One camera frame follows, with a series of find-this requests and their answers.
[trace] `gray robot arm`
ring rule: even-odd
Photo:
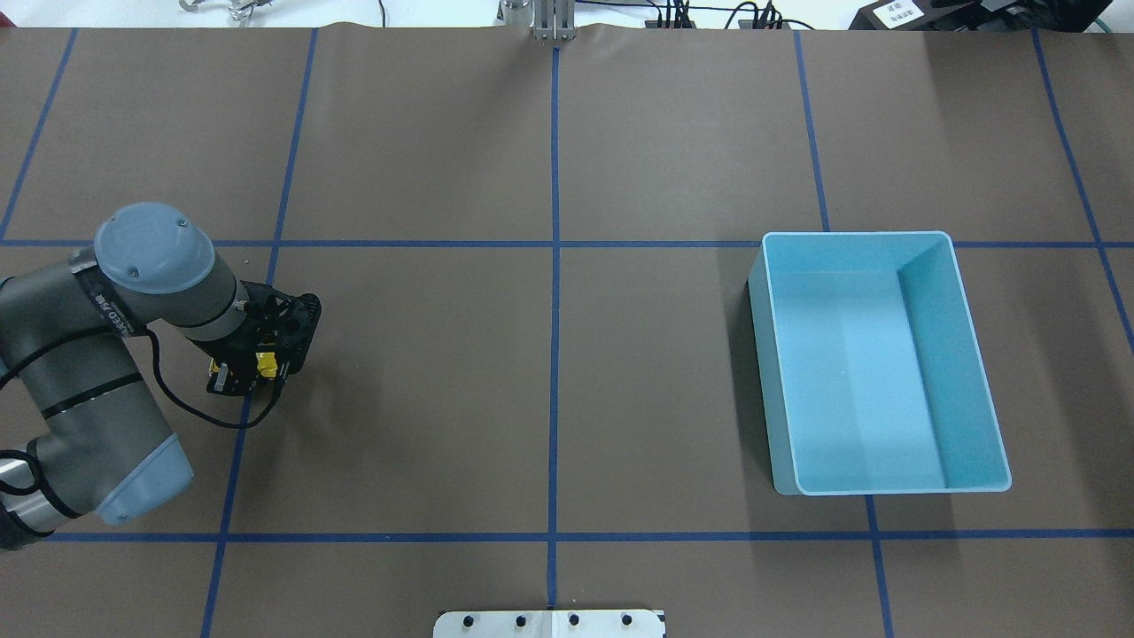
[[[229,395],[252,392],[256,354],[271,352],[278,399],[319,313],[314,295],[238,280],[204,232],[155,203],[118,211],[68,261],[0,283],[0,373],[18,373],[50,431],[0,452],[0,552],[92,511],[126,522],[189,485],[122,338],[152,338],[145,326],[162,318],[213,357],[210,390]]]

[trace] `light blue plastic container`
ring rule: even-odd
[[[948,235],[769,232],[748,288],[778,492],[1008,490]]]

